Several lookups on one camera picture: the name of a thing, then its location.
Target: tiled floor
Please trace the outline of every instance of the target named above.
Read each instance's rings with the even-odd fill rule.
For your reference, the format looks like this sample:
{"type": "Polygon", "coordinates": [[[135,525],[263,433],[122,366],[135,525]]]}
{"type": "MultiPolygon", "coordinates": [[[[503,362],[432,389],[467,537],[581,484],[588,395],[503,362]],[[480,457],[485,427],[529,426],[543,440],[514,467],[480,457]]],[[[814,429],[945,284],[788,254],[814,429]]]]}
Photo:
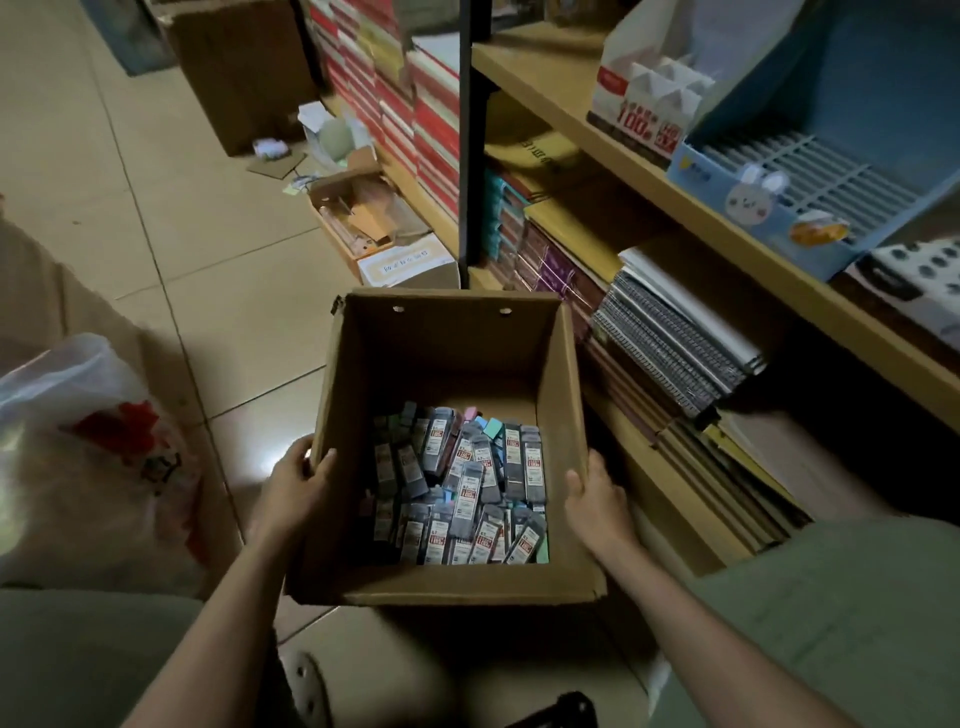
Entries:
{"type": "MultiPolygon", "coordinates": [[[[353,278],[302,198],[223,154],[178,69],[128,78],[76,0],[0,0],[0,98],[7,217],[144,327],[151,386],[207,464],[202,513],[235,546],[231,504],[246,525],[313,429],[353,278]]],[[[284,601],[276,625],[316,655],[338,728],[505,725],[569,690],[605,726],[646,713],[622,622],[591,608],[319,613],[284,601]]]]}

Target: white plastic bag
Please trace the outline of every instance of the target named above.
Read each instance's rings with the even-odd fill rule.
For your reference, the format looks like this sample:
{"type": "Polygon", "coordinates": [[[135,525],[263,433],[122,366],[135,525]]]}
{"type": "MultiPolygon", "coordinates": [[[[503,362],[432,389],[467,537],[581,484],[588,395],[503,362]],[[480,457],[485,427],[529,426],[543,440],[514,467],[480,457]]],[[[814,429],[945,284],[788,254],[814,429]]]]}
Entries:
{"type": "Polygon", "coordinates": [[[195,595],[201,470],[107,339],[0,378],[0,584],[195,595]]]}

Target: yellow book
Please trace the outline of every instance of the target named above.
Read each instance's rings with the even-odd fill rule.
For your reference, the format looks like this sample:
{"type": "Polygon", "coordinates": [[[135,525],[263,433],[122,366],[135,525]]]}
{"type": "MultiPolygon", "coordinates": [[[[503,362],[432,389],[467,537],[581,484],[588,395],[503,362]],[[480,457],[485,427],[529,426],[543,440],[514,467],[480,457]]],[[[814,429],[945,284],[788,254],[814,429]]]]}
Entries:
{"type": "Polygon", "coordinates": [[[606,283],[620,251],[679,227],[633,189],[607,176],[530,205],[526,216],[606,283]]]}
{"type": "Polygon", "coordinates": [[[763,470],[763,468],[757,464],[754,458],[748,455],[744,449],[733,440],[733,438],[728,436],[727,433],[720,429],[717,425],[708,425],[707,429],[704,430],[704,434],[707,435],[718,448],[739,463],[741,467],[749,471],[750,474],[753,475],[757,480],[774,490],[787,502],[792,503],[793,505],[797,506],[797,508],[800,508],[800,510],[803,510],[803,508],[800,507],[800,504],[793,496],[790,495],[790,492],[786,488],[780,485],[773,478],[773,476],[763,470]]]}
{"type": "Polygon", "coordinates": [[[530,202],[596,177],[599,163],[502,91],[487,106],[484,151],[530,202]]]}

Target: bunny sticker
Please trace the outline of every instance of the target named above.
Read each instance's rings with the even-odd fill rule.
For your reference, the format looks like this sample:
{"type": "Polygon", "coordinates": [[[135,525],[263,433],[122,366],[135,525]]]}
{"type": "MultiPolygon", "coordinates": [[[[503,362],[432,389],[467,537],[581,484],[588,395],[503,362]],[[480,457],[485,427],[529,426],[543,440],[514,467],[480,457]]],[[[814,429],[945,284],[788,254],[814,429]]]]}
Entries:
{"type": "Polygon", "coordinates": [[[764,177],[763,167],[747,164],[727,195],[727,216],[744,228],[759,225],[770,217],[774,201],[789,185],[790,179],[782,172],[764,177]]]}

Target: shelf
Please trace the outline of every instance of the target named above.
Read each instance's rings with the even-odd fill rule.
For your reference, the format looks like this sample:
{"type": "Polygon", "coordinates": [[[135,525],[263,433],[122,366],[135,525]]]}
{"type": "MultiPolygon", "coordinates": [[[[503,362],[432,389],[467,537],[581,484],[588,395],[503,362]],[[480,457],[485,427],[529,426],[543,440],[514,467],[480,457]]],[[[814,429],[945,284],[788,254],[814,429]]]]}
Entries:
{"type": "Polygon", "coordinates": [[[859,305],[687,195],[666,178],[662,160],[638,155],[587,123],[606,35],[605,31],[558,28],[544,22],[513,28],[496,34],[489,43],[474,45],[473,67],[960,432],[960,377],[859,305]]]}
{"type": "MultiPolygon", "coordinates": [[[[471,267],[469,275],[471,288],[503,290],[503,286],[490,271],[471,267]]],[[[631,461],[628,463],[628,470],[631,471],[634,485],[639,489],[647,484],[652,485],[663,496],[660,500],[665,499],[669,507],[679,514],[689,527],[685,532],[683,528],[670,527],[672,538],[668,537],[667,541],[681,553],[683,562],[691,572],[697,575],[711,573],[750,558],[750,550],[710,510],[663,456],[650,447],[617,406],[588,383],[582,382],[581,386],[584,401],[597,414],[631,461]]],[[[671,525],[672,519],[662,507],[658,508],[652,503],[652,500],[653,498],[647,496],[642,510],[649,511],[647,516],[650,522],[655,522],[655,530],[667,530],[666,526],[671,525]]]]}
{"type": "MultiPolygon", "coordinates": [[[[335,116],[342,113],[343,100],[334,92],[328,91],[321,96],[327,110],[335,116]]],[[[376,145],[376,155],[383,166],[383,174],[388,180],[396,185],[403,198],[409,203],[410,207],[423,218],[423,221],[433,228],[440,241],[453,254],[454,258],[460,258],[460,233],[457,223],[446,212],[434,202],[430,194],[420,186],[416,178],[411,175],[406,168],[400,164],[394,156],[390,154],[383,145],[374,142],[376,145]]]]}

